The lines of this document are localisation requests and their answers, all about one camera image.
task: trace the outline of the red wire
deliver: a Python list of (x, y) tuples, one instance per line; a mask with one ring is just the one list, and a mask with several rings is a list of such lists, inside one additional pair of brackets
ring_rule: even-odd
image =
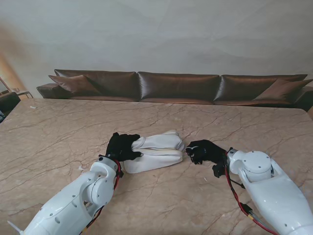
[[(227, 179), (227, 182), (228, 182), (228, 185), (230, 186), (230, 188), (233, 188), (232, 185), (231, 185), (231, 182), (230, 182), (230, 177), (229, 177), (229, 174), (228, 174), (228, 171), (227, 171), (227, 166), (225, 165), (225, 176), (226, 176), (226, 179)], [(248, 216), (248, 213), (244, 210), (243, 206), (240, 204), (240, 201), (239, 201), (239, 197), (237, 195), (237, 193), (235, 192), (235, 190), (232, 190), (233, 194), (234, 194), (234, 197), (241, 209), (241, 211), (246, 215)], [(253, 219), (252, 220), (254, 223), (256, 223), (257, 225), (259, 225), (262, 229), (264, 229), (265, 231), (271, 233), (271, 234), (274, 234), (274, 235), (278, 235), (276, 232), (264, 227), (259, 221)]]

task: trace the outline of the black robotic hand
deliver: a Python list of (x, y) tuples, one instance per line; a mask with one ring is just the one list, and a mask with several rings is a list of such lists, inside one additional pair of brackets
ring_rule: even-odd
[(208, 140), (192, 141), (186, 147), (186, 153), (194, 164), (202, 164), (203, 161), (214, 163), (223, 162), (226, 150)]
[(132, 151), (132, 144), (134, 141), (140, 138), (140, 135), (120, 135), (117, 132), (111, 137), (106, 156), (110, 159), (118, 160), (123, 162), (126, 160), (134, 160), (137, 157), (141, 157), (140, 152)]

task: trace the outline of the white wall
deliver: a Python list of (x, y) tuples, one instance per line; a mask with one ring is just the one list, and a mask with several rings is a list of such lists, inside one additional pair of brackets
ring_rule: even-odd
[(313, 74), (313, 1), (1, 0), (0, 52), (36, 97), (55, 68)]

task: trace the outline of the marble tabletop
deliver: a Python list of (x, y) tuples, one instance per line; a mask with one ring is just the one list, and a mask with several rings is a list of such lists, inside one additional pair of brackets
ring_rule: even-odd
[[(25, 229), (48, 199), (105, 153), (113, 132), (150, 136), (172, 129), (186, 145), (208, 139), (225, 149), (267, 152), (313, 208), (313, 121), (303, 110), (27, 99), (0, 124), (0, 234), (17, 234), (7, 220)], [(125, 174), (88, 234), (268, 234), (240, 212), (212, 165), (193, 165), (184, 156), (177, 165)], [(244, 189), (235, 189), (255, 208)]]

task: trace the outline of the white fabric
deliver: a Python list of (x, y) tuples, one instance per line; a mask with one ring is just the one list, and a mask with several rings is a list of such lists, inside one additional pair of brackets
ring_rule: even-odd
[(184, 144), (176, 131), (168, 131), (161, 135), (141, 137), (133, 142), (132, 149), (143, 156), (124, 161), (122, 165), (127, 173), (139, 173), (181, 162)]

